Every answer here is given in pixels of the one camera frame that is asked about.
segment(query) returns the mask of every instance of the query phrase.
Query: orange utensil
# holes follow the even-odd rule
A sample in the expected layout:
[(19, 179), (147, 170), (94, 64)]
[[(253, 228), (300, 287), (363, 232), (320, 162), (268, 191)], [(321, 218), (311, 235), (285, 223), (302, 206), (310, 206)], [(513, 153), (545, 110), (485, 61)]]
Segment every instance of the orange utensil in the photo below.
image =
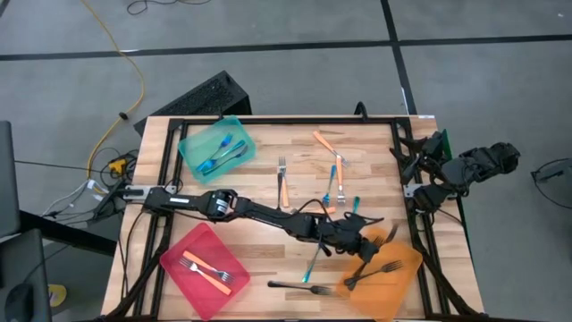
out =
[(316, 139), (318, 139), (320, 141), (320, 143), (324, 144), (324, 146), (330, 150), (330, 152), (332, 152), (336, 157), (341, 157), (341, 163), (343, 164), (343, 166), (348, 166), (349, 162), (348, 160), (346, 160), (344, 157), (342, 157), (338, 152), (336, 152), (336, 150), (334, 150), (332, 148), (332, 146), (330, 145), (330, 143), (328, 143), (327, 140), (324, 139), (324, 137), (320, 134), (319, 131), (314, 131), (314, 136)]

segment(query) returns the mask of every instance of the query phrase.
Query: yellow cable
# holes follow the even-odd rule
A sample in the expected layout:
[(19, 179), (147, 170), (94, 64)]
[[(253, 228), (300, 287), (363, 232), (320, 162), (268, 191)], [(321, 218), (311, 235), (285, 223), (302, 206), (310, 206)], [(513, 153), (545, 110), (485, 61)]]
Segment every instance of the yellow cable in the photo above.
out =
[[(103, 30), (105, 31), (105, 33), (107, 34), (107, 36), (109, 37), (109, 39), (111, 40), (111, 42), (114, 44), (115, 47), (115, 51), (117, 52), (117, 54), (119, 54), (121, 57), (127, 59), (131, 65), (133, 65), (133, 67), (135, 68), (135, 70), (137, 71), (137, 74), (139, 75), (139, 81), (141, 83), (141, 95), (139, 95), (139, 98), (137, 99), (137, 101), (125, 112), (125, 114), (129, 114), (131, 111), (133, 111), (137, 106), (139, 106), (139, 104), (141, 103), (141, 100), (143, 100), (143, 97), (145, 96), (145, 78), (143, 77), (143, 73), (141, 72), (141, 70), (138, 68), (138, 66), (135, 64), (135, 62), (133, 62), (133, 60), (131, 58), (129, 58), (126, 54), (124, 54), (121, 49), (119, 49), (119, 46), (117, 46), (117, 43), (114, 40), (114, 36), (111, 35), (111, 32), (109, 32), (109, 29), (105, 26), (105, 24), (99, 19), (99, 17), (97, 16), (96, 12), (89, 6), (89, 4), (85, 1), (85, 0), (80, 0), (83, 5), (86, 6), (86, 8), (88, 8), (88, 10), (91, 12), (91, 14), (93, 14), (94, 18), (96, 18), (96, 20), (99, 22), (99, 25), (101, 26), (101, 28), (103, 28)], [(91, 151), (91, 154), (89, 155), (89, 160), (88, 160), (88, 179), (91, 178), (91, 166), (93, 165), (93, 157), (96, 154), (97, 150), (99, 149), (99, 147), (103, 144), (103, 142), (107, 139), (107, 137), (109, 136), (109, 134), (111, 133), (111, 131), (114, 130), (115, 126), (117, 126), (117, 124), (122, 120), (121, 117), (117, 117), (117, 120), (115, 120), (115, 122), (111, 125), (111, 127), (107, 130), (107, 132), (104, 134), (103, 137), (101, 137), (101, 139), (99, 140), (99, 142), (96, 144), (96, 146), (93, 148), (93, 150)], [(99, 193), (103, 193), (102, 191), (100, 191), (99, 189), (97, 189), (96, 187), (94, 187), (95, 190)]]

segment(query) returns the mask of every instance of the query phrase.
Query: gray carpet floor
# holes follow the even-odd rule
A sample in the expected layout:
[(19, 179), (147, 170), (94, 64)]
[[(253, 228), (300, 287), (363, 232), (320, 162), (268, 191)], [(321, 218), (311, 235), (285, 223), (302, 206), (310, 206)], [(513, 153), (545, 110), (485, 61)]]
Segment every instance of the gray carpet floor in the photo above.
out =
[[(131, 16), (131, 1), (91, 1), (122, 49), (388, 40), (376, 0), (213, 0), (153, 5)], [(572, 34), (565, 0), (391, 0), (400, 39)], [(80, 1), (12, 0), (0, 17), (0, 55), (111, 51)], [(402, 48), (419, 114), (434, 114), (453, 151), (512, 142), (518, 170), (474, 185), (465, 200), (468, 237), (486, 311), (496, 317), (569, 321), (572, 213), (544, 199), (530, 172), (572, 155), (572, 41)], [(138, 120), (226, 70), (250, 95), (254, 114), (405, 114), (390, 47), (134, 58), (147, 95)], [(85, 166), (90, 150), (139, 95), (121, 58), (0, 60), (0, 119), (13, 124), (20, 161)], [(139, 136), (121, 126), (105, 146), (127, 151)], [(96, 168), (113, 154), (102, 154)], [(21, 207), (42, 212), (75, 189), (83, 170), (18, 164)], [(562, 202), (569, 182), (543, 188)], [(76, 205), (89, 209), (89, 195)], [(119, 220), (89, 230), (116, 238)], [(46, 246), (46, 254), (59, 248)], [(69, 249), (48, 261), (50, 282), (70, 297), (55, 320), (95, 317), (111, 259)]]

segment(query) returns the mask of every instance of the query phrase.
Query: yellow object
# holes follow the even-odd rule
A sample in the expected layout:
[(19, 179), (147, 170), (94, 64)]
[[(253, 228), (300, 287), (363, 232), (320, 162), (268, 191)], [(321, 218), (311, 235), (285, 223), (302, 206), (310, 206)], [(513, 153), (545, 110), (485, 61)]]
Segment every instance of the yellow object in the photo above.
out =
[[(138, 68), (138, 66), (135, 64), (135, 62), (131, 58), (129, 58), (126, 54), (124, 54), (121, 51), (121, 49), (119, 49), (119, 46), (117, 46), (117, 43), (115, 43), (114, 36), (112, 36), (111, 32), (109, 32), (109, 30), (107, 29), (105, 24), (99, 19), (96, 12), (91, 8), (91, 6), (89, 6), (89, 4), (85, 0), (81, 0), (81, 2), (83, 3), (83, 5), (86, 6), (86, 8), (88, 8), (88, 10), (91, 12), (91, 14), (93, 14), (93, 16), (94, 16), (94, 18), (96, 18), (97, 22), (99, 22), (99, 25), (101, 26), (101, 28), (103, 28), (103, 30), (105, 31), (105, 33), (107, 34), (107, 36), (109, 37), (111, 42), (114, 44), (114, 48), (115, 48), (115, 51), (117, 52), (117, 54), (119, 54), (121, 57), (127, 59), (131, 63), (131, 65), (133, 65), (133, 67), (135, 68), (135, 71), (137, 71), (137, 74), (139, 75), (139, 81), (141, 83), (141, 94), (139, 95), (139, 98), (137, 99), (137, 101), (125, 112), (125, 114), (129, 114), (137, 106), (139, 106), (139, 104), (141, 103), (141, 100), (143, 100), (143, 97), (145, 96), (145, 78), (143, 77), (143, 73)], [(91, 178), (91, 166), (93, 165), (94, 155), (96, 154), (96, 152), (99, 149), (99, 147), (101, 146), (101, 144), (107, 139), (107, 137), (109, 136), (111, 131), (114, 130), (115, 126), (117, 126), (117, 124), (121, 120), (122, 120), (121, 117), (117, 117), (117, 120), (115, 120), (115, 122), (111, 125), (111, 127), (109, 127), (109, 129), (105, 132), (104, 136), (101, 137), (99, 142), (96, 144), (96, 146), (91, 151), (91, 154), (89, 155), (89, 160), (88, 160), (88, 173), (87, 173), (88, 179)], [(104, 193), (96, 187), (94, 187), (94, 190), (97, 191), (98, 193)]]
[(123, 170), (125, 170), (125, 165), (127, 165), (127, 160), (125, 159), (115, 160), (109, 164), (109, 170), (119, 175), (123, 175)]
[(59, 284), (48, 284), (47, 293), (50, 297), (50, 307), (52, 308), (57, 308), (62, 305), (65, 297), (68, 295), (65, 286)]
[[(380, 228), (372, 228), (366, 233), (370, 241), (375, 237), (387, 238), (387, 233)], [(352, 277), (356, 269), (363, 263), (354, 256), (348, 269), (336, 285), (336, 292), (349, 300), (351, 305), (359, 309), (377, 322), (391, 322), (398, 313), (401, 303), (415, 278), (423, 261), (421, 254), (401, 241), (392, 241), (383, 245), (367, 264), (362, 275), (372, 273), (384, 264), (400, 260), (403, 267), (390, 272), (371, 275), (359, 281), (354, 291), (350, 292), (344, 284), (346, 278)]]

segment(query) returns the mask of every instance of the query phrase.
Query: red plastic tray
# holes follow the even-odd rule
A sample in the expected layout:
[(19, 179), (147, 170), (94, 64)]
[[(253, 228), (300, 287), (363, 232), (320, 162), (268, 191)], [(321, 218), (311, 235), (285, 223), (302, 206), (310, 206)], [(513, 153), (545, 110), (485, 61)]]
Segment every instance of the red plastic tray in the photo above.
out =
[[(203, 259), (208, 265), (231, 274), (234, 282), (227, 284), (231, 289), (231, 294), (225, 295), (199, 273), (183, 266), (179, 260), (185, 250)], [(161, 256), (161, 266), (179, 286), (187, 301), (203, 320), (211, 319), (250, 281), (247, 270), (207, 224), (199, 224), (166, 251)], [(199, 267), (203, 272), (218, 277), (206, 268)]]

